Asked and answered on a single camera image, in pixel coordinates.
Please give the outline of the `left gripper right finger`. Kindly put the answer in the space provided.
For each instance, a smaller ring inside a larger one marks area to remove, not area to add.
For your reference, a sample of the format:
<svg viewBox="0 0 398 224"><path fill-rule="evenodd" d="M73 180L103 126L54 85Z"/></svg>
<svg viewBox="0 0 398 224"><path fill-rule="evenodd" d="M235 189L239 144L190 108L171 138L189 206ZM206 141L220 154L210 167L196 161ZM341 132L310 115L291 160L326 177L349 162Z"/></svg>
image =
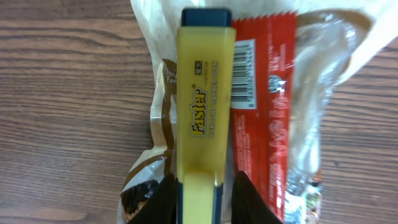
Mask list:
<svg viewBox="0 0 398 224"><path fill-rule="evenodd" d="M268 209L244 171L238 171L231 200L232 224L282 224Z"/></svg>

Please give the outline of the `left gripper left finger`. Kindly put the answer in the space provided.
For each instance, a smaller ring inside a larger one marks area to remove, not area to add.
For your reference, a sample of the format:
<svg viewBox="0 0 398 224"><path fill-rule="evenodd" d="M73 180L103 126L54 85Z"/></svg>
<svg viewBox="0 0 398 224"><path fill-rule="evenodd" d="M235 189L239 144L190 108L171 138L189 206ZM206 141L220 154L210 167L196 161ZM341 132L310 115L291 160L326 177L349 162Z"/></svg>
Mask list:
<svg viewBox="0 0 398 224"><path fill-rule="evenodd" d="M127 224L176 224L178 184L166 175L143 208Z"/></svg>

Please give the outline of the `red snack bar wrapper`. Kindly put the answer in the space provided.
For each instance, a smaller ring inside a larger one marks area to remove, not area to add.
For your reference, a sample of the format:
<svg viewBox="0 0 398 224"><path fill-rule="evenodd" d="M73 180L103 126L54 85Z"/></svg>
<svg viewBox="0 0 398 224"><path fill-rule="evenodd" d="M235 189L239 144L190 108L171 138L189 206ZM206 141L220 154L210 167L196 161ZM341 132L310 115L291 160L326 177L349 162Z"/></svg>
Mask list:
<svg viewBox="0 0 398 224"><path fill-rule="evenodd" d="M296 14L233 21L231 90L234 164L262 201L284 220L289 119L294 77Z"/></svg>

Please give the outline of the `yellow highlighter marker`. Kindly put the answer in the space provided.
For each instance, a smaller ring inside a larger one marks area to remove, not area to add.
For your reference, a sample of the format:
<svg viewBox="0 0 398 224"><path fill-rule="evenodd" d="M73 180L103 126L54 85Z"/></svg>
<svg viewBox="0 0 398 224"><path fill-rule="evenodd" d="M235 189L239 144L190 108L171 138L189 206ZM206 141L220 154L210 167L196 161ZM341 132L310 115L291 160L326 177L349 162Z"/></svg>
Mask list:
<svg viewBox="0 0 398 224"><path fill-rule="evenodd" d="M176 43L180 224L221 221L235 39L230 10L182 10Z"/></svg>

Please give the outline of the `brown cookie bag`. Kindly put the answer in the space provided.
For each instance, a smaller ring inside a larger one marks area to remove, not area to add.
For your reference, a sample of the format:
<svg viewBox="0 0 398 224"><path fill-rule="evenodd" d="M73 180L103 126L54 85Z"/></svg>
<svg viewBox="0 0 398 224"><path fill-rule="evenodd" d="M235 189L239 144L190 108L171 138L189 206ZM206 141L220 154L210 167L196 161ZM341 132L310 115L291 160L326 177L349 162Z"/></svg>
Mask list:
<svg viewBox="0 0 398 224"><path fill-rule="evenodd" d="M392 24L397 20L397 2L133 0L131 5L154 69L155 92L150 108L154 146L144 151L129 171L119 196L118 223L128 223L137 215L166 175L173 174L177 180L176 43L185 8L228 9L232 27L238 19L285 12L296 14L289 161L282 223L317 223L322 201L320 122L323 112L335 86L354 75L396 37L397 28ZM230 102L220 223L231 223L233 184L238 171L234 164Z"/></svg>

